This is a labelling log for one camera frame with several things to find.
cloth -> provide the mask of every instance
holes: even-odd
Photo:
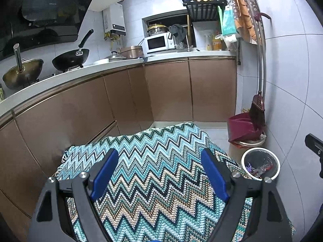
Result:
[[[245,0],[231,0],[235,17],[235,26],[243,38],[248,43],[257,44],[255,27],[249,13],[248,4]],[[259,12],[256,0],[250,0],[254,14]]]
[[[208,240],[225,203],[214,194],[201,165],[204,148],[210,148],[231,171],[247,177],[205,132],[193,123],[182,123],[73,146],[63,155],[58,180],[89,171],[110,148],[119,152],[119,163],[95,208],[114,242]],[[87,241],[74,200],[67,203],[77,238]],[[243,237],[251,204],[247,198],[233,242]]]
[[[186,29],[180,24],[172,25],[169,28],[169,32],[171,32],[172,35],[175,37],[176,44],[179,44],[181,41],[183,41],[187,35]]]

microwave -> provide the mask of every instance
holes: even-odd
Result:
[[[175,49],[174,38],[168,39],[169,32],[149,36],[144,39],[145,53]]]

wok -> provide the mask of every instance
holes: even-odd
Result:
[[[19,44],[14,45],[17,66],[7,71],[2,80],[9,89],[20,89],[35,82],[41,73],[44,61],[31,59],[21,61]]]
[[[88,31],[81,43],[79,44],[79,49],[72,50],[63,53],[52,60],[54,67],[59,70],[66,72],[68,69],[83,67],[83,64],[88,59],[89,49],[82,49],[87,39],[93,34],[93,29]]]

white countertop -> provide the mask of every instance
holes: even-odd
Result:
[[[191,51],[191,52],[170,52],[170,53],[157,53],[154,56],[150,56],[147,58],[147,63],[154,61],[161,61],[167,59],[176,59],[176,58],[185,58],[185,57],[207,57],[207,56],[235,56],[234,53],[230,51]],[[23,102],[32,99],[36,95],[41,94],[44,91],[52,89],[54,87],[65,84],[69,81],[73,81],[75,79],[95,74],[98,72],[143,63],[143,59],[131,59],[131,60],[123,60],[117,62],[110,62],[106,64],[96,64],[96,65],[88,65],[84,68],[72,70],[66,73],[62,73],[59,75],[55,75],[53,77],[42,80],[38,83],[35,83],[31,86],[28,86],[19,92],[11,95],[7,99],[3,100],[0,103],[0,117],[9,112],[11,109],[19,106]]]
[[[161,61],[174,58],[184,57],[207,57],[207,56],[235,56],[234,52],[231,51],[191,51],[191,52],[170,52],[170,53],[151,53],[147,58],[146,63]]]

black shelf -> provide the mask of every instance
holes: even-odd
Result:
[[[227,0],[185,0],[183,3],[192,22],[217,21],[218,6],[224,10],[226,5]]]
[[[218,6],[224,10],[227,0],[182,0],[192,22],[216,21]]]

